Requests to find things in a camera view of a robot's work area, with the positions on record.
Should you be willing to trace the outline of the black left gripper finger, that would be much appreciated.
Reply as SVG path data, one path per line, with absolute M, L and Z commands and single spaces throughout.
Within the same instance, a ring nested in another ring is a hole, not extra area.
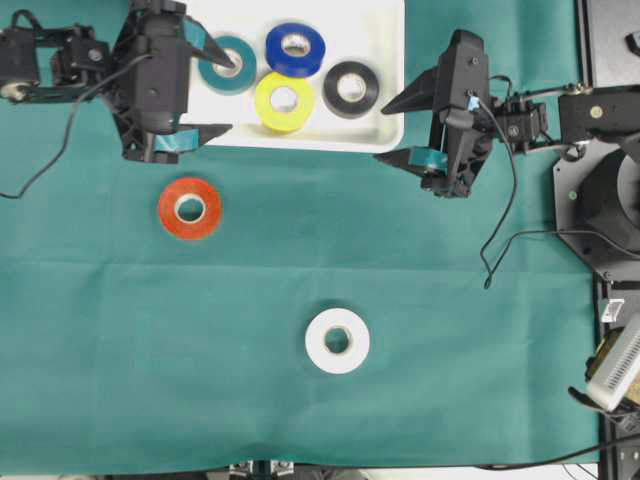
M 190 16 L 182 21 L 185 40 L 191 45 L 195 57 L 224 68 L 234 68 L 235 63 L 204 26 Z
M 156 135 L 153 142 L 154 151 L 162 153 L 192 152 L 232 129 L 232 124 L 181 125 L 173 134 Z

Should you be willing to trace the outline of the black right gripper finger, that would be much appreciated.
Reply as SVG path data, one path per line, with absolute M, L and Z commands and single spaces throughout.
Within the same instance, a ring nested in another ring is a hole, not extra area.
M 422 72 L 401 93 L 390 100 L 382 114 L 400 114 L 433 109 L 438 68 Z
M 429 147 L 411 147 L 374 154 L 374 158 L 386 165 L 412 173 L 416 176 L 446 176 L 448 156 Z

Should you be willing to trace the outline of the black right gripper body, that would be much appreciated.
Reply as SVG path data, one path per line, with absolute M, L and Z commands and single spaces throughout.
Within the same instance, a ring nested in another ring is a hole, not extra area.
M 543 102 L 466 89 L 460 107 L 438 106 L 430 89 L 419 107 L 433 113 L 429 141 L 419 149 L 420 186 L 437 197 L 469 196 L 495 141 L 515 156 L 543 146 L 548 133 Z

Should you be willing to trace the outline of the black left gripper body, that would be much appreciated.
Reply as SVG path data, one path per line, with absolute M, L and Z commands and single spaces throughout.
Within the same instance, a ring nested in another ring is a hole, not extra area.
M 185 38 L 186 5 L 176 1 L 131 1 L 116 39 L 116 71 L 143 59 L 110 84 L 105 99 L 122 143 L 122 156 L 143 163 L 176 163 L 155 141 L 178 132 L 187 111 L 190 43 Z

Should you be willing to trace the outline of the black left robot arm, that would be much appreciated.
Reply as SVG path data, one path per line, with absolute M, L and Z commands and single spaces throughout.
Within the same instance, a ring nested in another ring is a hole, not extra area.
M 229 67 L 230 56 L 178 1 L 132 1 L 113 44 L 93 27 L 46 28 L 26 9 L 1 31 L 1 96 L 13 104 L 108 107 L 124 159 L 175 164 L 231 130 L 184 123 L 191 64 Z

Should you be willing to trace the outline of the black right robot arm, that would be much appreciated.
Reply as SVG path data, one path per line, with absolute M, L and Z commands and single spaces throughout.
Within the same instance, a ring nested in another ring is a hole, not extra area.
M 582 154 L 597 139 L 639 157 L 638 86 L 565 86 L 499 100 L 490 94 L 491 79 L 460 68 L 424 71 L 382 112 L 431 112 L 428 144 L 380 153 L 377 160 L 417 176 L 422 189 L 438 197 L 466 198 L 496 140 L 512 154 Z

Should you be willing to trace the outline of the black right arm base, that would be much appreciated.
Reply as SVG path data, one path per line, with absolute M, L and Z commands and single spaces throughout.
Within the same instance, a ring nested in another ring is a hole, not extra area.
M 592 143 L 584 158 L 553 167 L 562 240 L 602 279 L 639 280 L 639 164 L 618 146 Z

